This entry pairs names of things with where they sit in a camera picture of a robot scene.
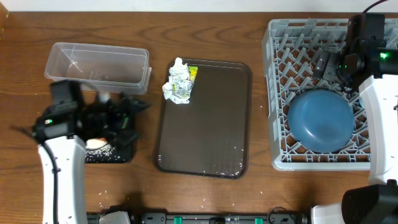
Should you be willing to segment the white rice pile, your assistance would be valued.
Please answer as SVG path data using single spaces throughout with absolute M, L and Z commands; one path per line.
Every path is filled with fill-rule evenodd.
M 86 142 L 86 164 L 120 163 L 121 156 L 105 139 L 89 139 Z

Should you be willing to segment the dark blue plate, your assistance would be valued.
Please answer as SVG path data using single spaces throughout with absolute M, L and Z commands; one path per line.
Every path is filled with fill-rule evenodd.
M 328 90 L 310 90 L 291 103 L 287 121 L 295 140 L 313 152 L 331 153 L 342 149 L 354 132 L 350 105 Z

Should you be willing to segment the silver green snack wrapper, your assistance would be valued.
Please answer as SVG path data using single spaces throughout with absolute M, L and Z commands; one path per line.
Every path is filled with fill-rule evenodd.
M 172 87 L 179 103 L 189 103 L 197 73 L 198 67 L 187 64 L 173 68 Z

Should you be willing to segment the white wrapper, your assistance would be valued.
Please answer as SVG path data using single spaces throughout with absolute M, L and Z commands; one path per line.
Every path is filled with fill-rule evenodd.
M 190 91 L 193 83 L 189 80 L 190 73 L 188 65 L 183 64 L 183 60 L 177 57 L 174 65 L 169 68 L 169 79 L 162 91 L 166 100 L 171 100 L 175 104 L 189 104 Z

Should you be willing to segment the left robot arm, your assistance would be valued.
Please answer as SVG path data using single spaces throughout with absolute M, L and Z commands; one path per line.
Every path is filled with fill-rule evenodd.
M 50 86 L 52 104 L 38 117 L 32 138 L 38 144 L 44 177 L 43 223 L 99 223 L 85 202 L 85 164 L 117 164 L 132 160 L 139 134 L 135 116 L 144 101 L 120 93 L 114 101 L 97 92 L 87 104 L 81 83 Z

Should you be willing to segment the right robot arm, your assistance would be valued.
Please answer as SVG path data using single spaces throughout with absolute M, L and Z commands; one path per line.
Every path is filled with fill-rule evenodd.
M 371 149 L 369 185 L 347 191 L 340 203 L 317 205 L 309 222 L 397 223 L 397 51 L 387 48 L 385 16 L 363 12 L 348 21 L 346 48 L 324 53 L 314 77 L 359 93 Z

